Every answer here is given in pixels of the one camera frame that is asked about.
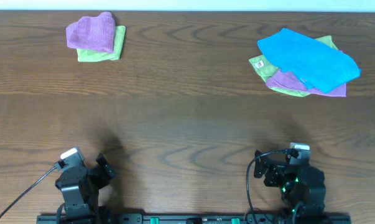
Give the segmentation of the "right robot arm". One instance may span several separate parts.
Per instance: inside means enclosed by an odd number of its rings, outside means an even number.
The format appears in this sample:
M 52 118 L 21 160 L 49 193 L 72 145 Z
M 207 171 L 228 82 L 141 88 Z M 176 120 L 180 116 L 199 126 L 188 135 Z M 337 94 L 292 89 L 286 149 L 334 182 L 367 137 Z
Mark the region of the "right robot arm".
M 280 189 L 284 223 L 298 223 L 300 218 L 321 215 L 326 195 L 324 172 L 309 164 L 308 149 L 283 149 L 255 152 L 254 177 L 265 177 L 266 187 Z

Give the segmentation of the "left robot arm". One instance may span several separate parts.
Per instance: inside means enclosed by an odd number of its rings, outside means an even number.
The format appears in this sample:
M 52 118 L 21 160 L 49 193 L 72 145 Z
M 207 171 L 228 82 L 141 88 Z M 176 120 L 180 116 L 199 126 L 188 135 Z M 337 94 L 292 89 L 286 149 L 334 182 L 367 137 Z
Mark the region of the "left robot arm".
M 100 206 L 100 189 L 109 185 L 115 171 L 104 155 L 98 154 L 96 165 L 89 169 L 79 153 L 73 153 L 55 163 L 62 173 L 55 186 L 61 191 L 65 216 L 57 214 L 57 223 L 114 223 L 114 215 Z

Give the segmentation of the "purple microfiber cloth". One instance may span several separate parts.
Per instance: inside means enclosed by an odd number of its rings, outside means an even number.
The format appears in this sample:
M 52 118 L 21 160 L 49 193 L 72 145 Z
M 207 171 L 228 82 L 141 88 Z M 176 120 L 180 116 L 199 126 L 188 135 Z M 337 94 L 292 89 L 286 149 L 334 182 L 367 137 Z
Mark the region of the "purple microfiber cloth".
M 66 28 L 67 47 L 71 49 L 113 52 L 115 21 L 110 12 L 83 16 Z

